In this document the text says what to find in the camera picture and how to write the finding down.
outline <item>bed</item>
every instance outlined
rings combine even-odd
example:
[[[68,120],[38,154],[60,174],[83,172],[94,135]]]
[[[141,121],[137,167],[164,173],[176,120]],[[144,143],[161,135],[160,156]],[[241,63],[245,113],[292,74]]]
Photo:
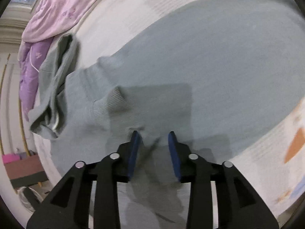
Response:
[[[79,23],[69,30],[75,33],[80,41],[77,68],[89,67],[96,62],[98,57],[112,55],[155,21],[191,1],[194,0],[97,0]],[[56,45],[60,36],[54,38],[50,50]],[[289,166],[280,168],[285,168],[290,172],[289,184],[279,184],[277,189],[269,189],[268,185],[263,185],[263,183],[268,179],[268,182],[271,183],[281,177],[281,171],[275,169],[269,175],[263,175],[262,170],[258,169],[253,175],[253,164],[266,163],[270,156],[282,154],[283,149],[276,147],[274,142],[279,135],[283,134],[283,130],[285,137],[289,138],[287,145],[290,144],[288,142],[293,145],[303,137],[302,130],[300,131],[293,121],[299,120],[300,123],[303,123],[304,109],[305,106],[301,101],[277,127],[240,155],[231,159],[256,188],[280,224],[285,222],[280,215],[305,191],[304,169],[300,169],[305,161],[304,149],[300,147],[300,151],[291,161],[291,155],[286,154],[286,160],[290,161]],[[55,185],[61,175],[51,158],[51,143],[36,134],[34,134],[34,140],[45,172],[51,183]],[[259,154],[266,143],[271,146],[271,150],[265,152],[265,155]],[[273,163],[272,168],[279,168],[279,166],[277,163]],[[277,198],[274,199],[274,196],[270,198],[268,195],[270,192],[275,192]]]

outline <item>pink blanket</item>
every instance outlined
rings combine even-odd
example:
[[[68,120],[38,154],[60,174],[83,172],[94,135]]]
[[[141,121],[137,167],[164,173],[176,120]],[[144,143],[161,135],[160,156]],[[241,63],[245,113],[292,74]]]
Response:
[[[41,0],[22,34],[24,42],[38,42],[76,25],[96,0]]]

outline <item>blue gripper pad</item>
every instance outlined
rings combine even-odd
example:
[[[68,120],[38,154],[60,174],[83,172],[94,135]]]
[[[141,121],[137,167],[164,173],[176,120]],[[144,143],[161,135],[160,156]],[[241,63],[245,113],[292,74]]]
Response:
[[[141,135],[137,131],[134,131],[132,133],[132,138],[130,140],[130,156],[128,159],[128,174],[127,174],[129,178],[133,176],[135,170],[135,162],[137,160],[137,153],[141,142],[142,142]]]
[[[176,149],[177,144],[177,138],[175,133],[172,131],[168,134],[168,147],[170,149],[170,156],[173,163],[173,170],[175,172],[175,176],[178,178],[178,180],[181,180],[181,161],[178,156],[178,152]]]

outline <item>gold trim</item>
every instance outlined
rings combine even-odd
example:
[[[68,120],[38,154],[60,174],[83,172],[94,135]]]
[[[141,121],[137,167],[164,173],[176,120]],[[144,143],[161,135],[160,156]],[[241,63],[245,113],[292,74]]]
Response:
[[[4,81],[4,75],[5,75],[6,68],[7,68],[7,64],[4,65],[2,78],[1,78],[1,83],[0,83],[0,107],[1,107],[2,86],[3,86],[3,81]],[[2,145],[2,137],[1,137],[1,128],[0,128],[0,151],[1,151],[1,155],[4,155],[4,150],[3,150],[3,145]]]
[[[26,139],[25,139],[25,133],[24,133],[24,127],[23,127],[23,119],[22,119],[22,110],[21,110],[21,100],[20,99],[19,99],[19,123],[20,123],[20,130],[21,130],[21,135],[22,135],[23,147],[24,147],[24,150],[26,152],[26,155],[28,157],[30,157],[31,154],[29,152],[29,149],[27,147],[27,142],[26,142]]]

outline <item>white wall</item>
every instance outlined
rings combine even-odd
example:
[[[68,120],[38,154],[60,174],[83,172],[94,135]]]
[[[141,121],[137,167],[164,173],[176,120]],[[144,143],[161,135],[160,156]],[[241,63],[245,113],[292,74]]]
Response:
[[[21,35],[32,17],[31,7],[9,4],[0,18],[0,52],[18,52]]]
[[[0,54],[0,76],[7,56],[8,54]],[[0,105],[0,129],[5,154],[25,151],[19,122],[19,79],[20,67],[17,63],[17,54],[11,54],[4,77]],[[28,148],[36,151],[33,135],[24,118],[23,123]]]

